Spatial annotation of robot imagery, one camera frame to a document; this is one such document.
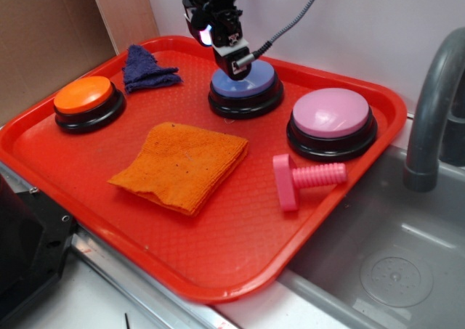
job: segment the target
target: orange button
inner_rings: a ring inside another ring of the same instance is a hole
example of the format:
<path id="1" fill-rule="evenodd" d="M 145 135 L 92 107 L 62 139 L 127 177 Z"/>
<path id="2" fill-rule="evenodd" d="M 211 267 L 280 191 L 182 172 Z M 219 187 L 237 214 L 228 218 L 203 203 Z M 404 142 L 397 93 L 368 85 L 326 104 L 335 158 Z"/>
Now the orange button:
<path id="1" fill-rule="evenodd" d="M 84 77 L 63 87 L 54 99 L 58 111 L 66 114 L 83 113 L 107 100 L 113 92 L 108 78 Z"/>

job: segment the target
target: red tray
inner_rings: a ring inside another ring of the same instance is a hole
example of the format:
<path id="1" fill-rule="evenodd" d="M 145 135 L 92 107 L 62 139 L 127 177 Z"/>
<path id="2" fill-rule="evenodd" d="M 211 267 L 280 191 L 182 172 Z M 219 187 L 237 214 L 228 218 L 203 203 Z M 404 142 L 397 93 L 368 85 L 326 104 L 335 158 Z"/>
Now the red tray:
<path id="1" fill-rule="evenodd" d="M 268 115 L 232 121 L 213 114 L 207 94 L 217 69 L 210 49 L 191 38 L 162 37 L 142 44 L 160 66 L 177 66 L 183 84 L 126 96 L 127 108 L 111 125 L 71 135 L 54 122 L 54 94 L 0 131 L 0 161 L 69 210 L 98 237 L 181 296 L 203 303 L 239 298 L 273 281 L 355 182 L 401 130 L 407 111 L 390 90 L 332 73 L 265 59 L 284 84 L 283 104 Z M 106 76 L 123 90 L 127 53 L 87 76 Z M 377 140 L 347 162 L 345 184 L 301 191 L 301 208 L 283 213 L 273 155 L 291 153 L 298 166 L 314 164 L 293 154 L 286 124 L 295 101 L 320 88 L 362 94 L 379 124 Z M 244 162 L 195 218 L 168 211 L 108 184 L 137 156 L 149 130 L 164 121 L 247 138 Z"/>

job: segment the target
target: sink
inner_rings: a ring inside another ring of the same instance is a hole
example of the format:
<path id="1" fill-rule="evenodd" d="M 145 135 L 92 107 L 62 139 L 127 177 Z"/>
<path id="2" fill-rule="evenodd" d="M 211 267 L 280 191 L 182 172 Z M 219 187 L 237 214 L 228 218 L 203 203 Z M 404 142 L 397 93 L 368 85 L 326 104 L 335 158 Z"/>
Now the sink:
<path id="1" fill-rule="evenodd" d="M 350 328 L 463 328 L 465 171 L 441 163 L 417 193 L 404 161 L 389 147 L 279 281 Z"/>

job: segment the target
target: black machine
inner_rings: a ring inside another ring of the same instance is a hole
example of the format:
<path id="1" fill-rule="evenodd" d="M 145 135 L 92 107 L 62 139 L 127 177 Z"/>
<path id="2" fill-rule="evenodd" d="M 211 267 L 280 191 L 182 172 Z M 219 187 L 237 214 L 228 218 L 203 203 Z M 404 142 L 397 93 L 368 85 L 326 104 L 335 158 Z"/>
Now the black machine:
<path id="1" fill-rule="evenodd" d="M 16 193 L 0 174 L 0 327 L 60 279 L 74 227 L 47 195 Z"/>
<path id="2" fill-rule="evenodd" d="M 211 45 L 218 66 L 232 80 L 244 79 L 251 70 L 250 64 L 238 67 L 237 61 L 250 54 L 242 34 L 239 17 L 242 11 L 235 0 L 182 0 L 187 26 L 192 36 L 206 45 L 201 33 L 211 28 Z"/>

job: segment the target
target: pink toy bolt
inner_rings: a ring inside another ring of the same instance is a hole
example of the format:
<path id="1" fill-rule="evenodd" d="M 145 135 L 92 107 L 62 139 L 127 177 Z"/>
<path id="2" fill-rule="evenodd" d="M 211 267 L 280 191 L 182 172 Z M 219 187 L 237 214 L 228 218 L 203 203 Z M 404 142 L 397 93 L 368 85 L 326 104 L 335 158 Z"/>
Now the pink toy bolt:
<path id="1" fill-rule="evenodd" d="M 299 189 L 340 184 L 347 181 L 343 163 L 297 168 L 289 154 L 273 156 L 276 187 L 283 211 L 299 209 Z"/>

